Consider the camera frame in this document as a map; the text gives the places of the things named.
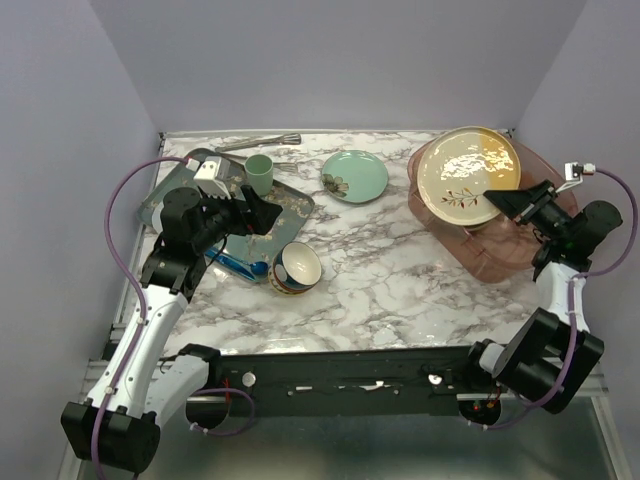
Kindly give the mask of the cream divided bowl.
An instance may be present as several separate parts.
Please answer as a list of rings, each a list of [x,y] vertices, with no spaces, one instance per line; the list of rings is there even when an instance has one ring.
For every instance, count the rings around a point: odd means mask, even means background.
[[[463,228],[467,232],[476,232],[476,231],[482,230],[483,228],[487,227],[490,223],[491,223],[491,220],[486,221],[486,222],[482,222],[482,223],[479,223],[479,224],[464,226]]]

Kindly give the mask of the yellow and cream plate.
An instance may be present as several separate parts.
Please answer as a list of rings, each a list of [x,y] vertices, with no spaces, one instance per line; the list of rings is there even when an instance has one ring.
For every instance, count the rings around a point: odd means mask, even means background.
[[[487,190],[516,190],[521,165],[511,143],[484,127],[462,127],[431,141],[418,162],[416,185],[437,218],[457,226],[493,220],[500,211]]]

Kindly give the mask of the green and cream plate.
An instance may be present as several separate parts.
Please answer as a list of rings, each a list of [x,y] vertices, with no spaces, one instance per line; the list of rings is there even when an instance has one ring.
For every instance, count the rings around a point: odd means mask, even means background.
[[[364,204],[380,197],[389,181],[384,163],[361,150],[346,150],[332,155],[321,170],[324,189],[338,200]]]

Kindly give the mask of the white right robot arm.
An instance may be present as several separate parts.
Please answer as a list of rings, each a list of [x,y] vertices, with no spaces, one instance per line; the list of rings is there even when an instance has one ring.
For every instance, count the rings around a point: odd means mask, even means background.
[[[564,410],[604,353],[604,343],[585,321],[582,292],[591,255],[622,224],[619,210],[592,201],[570,215],[557,202],[550,181],[525,190],[487,190],[485,198],[519,226],[531,224],[543,237],[532,265],[540,306],[506,345],[475,343],[460,379],[480,392],[494,381],[530,407]]]

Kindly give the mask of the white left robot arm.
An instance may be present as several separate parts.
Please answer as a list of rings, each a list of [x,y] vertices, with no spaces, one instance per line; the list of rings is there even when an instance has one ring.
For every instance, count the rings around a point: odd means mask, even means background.
[[[249,186],[241,199],[213,198],[180,187],[168,192],[161,232],[142,276],[138,303],[107,368],[81,403],[70,402],[61,424],[75,455],[139,475],[151,464],[161,429],[197,392],[214,393],[222,380],[220,354],[192,346],[163,377],[153,374],[173,327],[186,311],[206,269],[206,252],[231,235],[266,235],[282,213]]]

